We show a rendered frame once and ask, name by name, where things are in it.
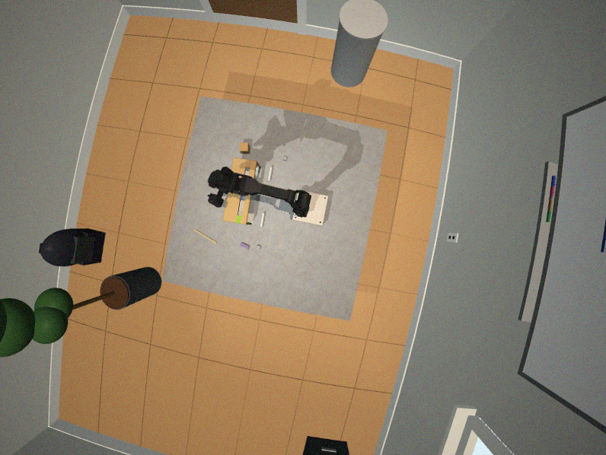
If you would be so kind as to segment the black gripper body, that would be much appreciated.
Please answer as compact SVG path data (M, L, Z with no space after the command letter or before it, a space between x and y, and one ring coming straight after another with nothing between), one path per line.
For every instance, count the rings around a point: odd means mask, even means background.
M227 167L223 167L221 171L223 171L226 174L231 174L232 176L234 176L234 172ZM225 188L222 186L221 189L218 189L217 195L216 194L210 195L208 202L210 204L214 205L216 208L222 207L222 204L224 202L224 199L222 199L223 193L225 193L226 195L228 193L233 194L233 192L229 191L228 188Z

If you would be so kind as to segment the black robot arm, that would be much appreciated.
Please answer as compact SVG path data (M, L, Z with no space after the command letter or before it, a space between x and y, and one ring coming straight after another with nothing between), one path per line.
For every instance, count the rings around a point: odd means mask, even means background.
M241 178L239 176L241 176ZM221 189L222 186L228 188L229 191L239 196L246 196L248 194L256 195L258 193L277 199L283 199L285 202L290 204L290 206L293 208L293 212L298 217L307 217L311 195L309 195L309 192L305 192L304 190L281 189L278 187L261 184L257 180L253 179L253 177L248 175L234 172L234 176L232 176L231 174L226 174L220 170L214 170L211 173L208 183L208 186L211 186L212 188ZM298 193L297 200L295 200L296 193Z

